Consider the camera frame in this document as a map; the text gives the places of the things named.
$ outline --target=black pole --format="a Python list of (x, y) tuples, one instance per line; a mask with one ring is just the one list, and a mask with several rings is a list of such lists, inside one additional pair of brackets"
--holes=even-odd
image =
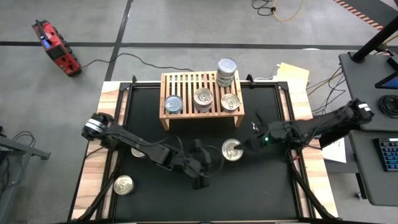
[(387, 38), (398, 30), (398, 16), (395, 17), (385, 28), (380, 30), (368, 43), (366, 43), (359, 51), (357, 51), (351, 59), (356, 63), (363, 62), (364, 58), (380, 46)]

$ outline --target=keyboard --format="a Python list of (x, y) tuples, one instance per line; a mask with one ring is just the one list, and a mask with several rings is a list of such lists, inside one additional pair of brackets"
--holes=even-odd
[(398, 171), (398, 138), (373, 139), (386, 172)]

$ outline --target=red device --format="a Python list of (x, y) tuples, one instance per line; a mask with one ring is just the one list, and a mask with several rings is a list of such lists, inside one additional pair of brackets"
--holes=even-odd
[(36, 24), (32, 27), (45, 52), (68, 76), (71, 77), (81, 72), (81, 65), (68, 42), (51, 23), (46, 20), (40, 22), (36, 19)]

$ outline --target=tin can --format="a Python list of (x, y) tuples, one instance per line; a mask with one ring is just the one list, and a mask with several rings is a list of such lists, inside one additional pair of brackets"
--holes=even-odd
[(170, 95), (164, 101), (164, 108), (171, 114), (179, 114), (182, 110), (182, 98)]
[(225, 112), (232, 113), (239, 107), (240, 101), (238, 96), (232, 93), (227, 93), (221, 98), (221, 106)]
[(134, 189), (134, 181), (128, 175), (121, 175), (113, 183), (113, 190), (118, 195), (126, 195)]
[(198, 111), (206, 113), (213, 104), (213, 93), (207, 88), (200, 88), (194, 92), (193, 102)]
[(134, 149), (133, 147), (131, 148), (131, 154), (137, 158), (143, 158), (145, 157), (145, 154), (142, 153), (141, 151), (138, 151), (137, 149)]
[(223, 58), (218, 62), (217, 84), (221, 87), (229, 87), (235, 77), (236, 62), (231, 58)]
[(229, 161), (237, 161), (243, 155), (242, 149), (234, 149), (240, 142), (236, 139), (227, 139), (221, 147), (221, 152), (225, 159)]

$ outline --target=wooden slatted rack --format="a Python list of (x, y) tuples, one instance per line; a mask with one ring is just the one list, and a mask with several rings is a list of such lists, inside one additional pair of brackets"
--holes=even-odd
[[(244, 116), (239, 72), (235, 72), (235, 79), (227, 88), (218, 86), (216, 76), (217, 71), (162, 73), (159, 118), (165, 130), (169, 130), (171, 119), (189, 118), (234, 117), (235, 127), (239, 127)], [(214, 99), (209, 112), (201, 113), (193, 105), (193, 94), (199, 88), (208, 88), (213, 93)], [(221, 106), (220, 99), (227, 93), (234, 93), (239, 98), (240, 105), (235, 112), (225, 112)], [(164, 108), (164, 100), (170, 95), (182, 98), (183, 109), (178, 114), (170, 114)]]

